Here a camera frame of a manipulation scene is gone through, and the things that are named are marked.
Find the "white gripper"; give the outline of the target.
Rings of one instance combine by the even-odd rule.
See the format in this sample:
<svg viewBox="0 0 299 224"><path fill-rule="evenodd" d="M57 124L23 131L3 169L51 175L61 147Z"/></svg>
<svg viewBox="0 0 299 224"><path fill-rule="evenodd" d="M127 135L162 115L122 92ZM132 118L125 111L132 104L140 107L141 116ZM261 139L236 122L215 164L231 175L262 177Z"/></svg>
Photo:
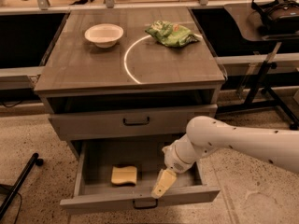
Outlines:
<svg viewBox="0 0 299 224"><path fill-rule="evenodd" d="M157 181L151 191L151 197L154 199L161 198L176 182L177 174L183 174L191 168L184 162L177 152L179 141L175 141L169 146L162 148L164 154L164 164L167 169L161 169Z"/></svg>

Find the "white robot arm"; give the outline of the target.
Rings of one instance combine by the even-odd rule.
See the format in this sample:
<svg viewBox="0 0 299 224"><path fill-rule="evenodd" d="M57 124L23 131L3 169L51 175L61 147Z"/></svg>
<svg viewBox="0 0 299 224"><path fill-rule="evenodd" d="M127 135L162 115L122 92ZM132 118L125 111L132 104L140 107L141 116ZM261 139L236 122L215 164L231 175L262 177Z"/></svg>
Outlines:
<svg viewBox="0 0 299 224"><path fill-rule="evenodd" d="M299 132L236 127L199 116L186 133L163 148L165 167L158 174L151 196L162 197L195 162L220 148L230 148L293 173L299 173Z"/></svg>

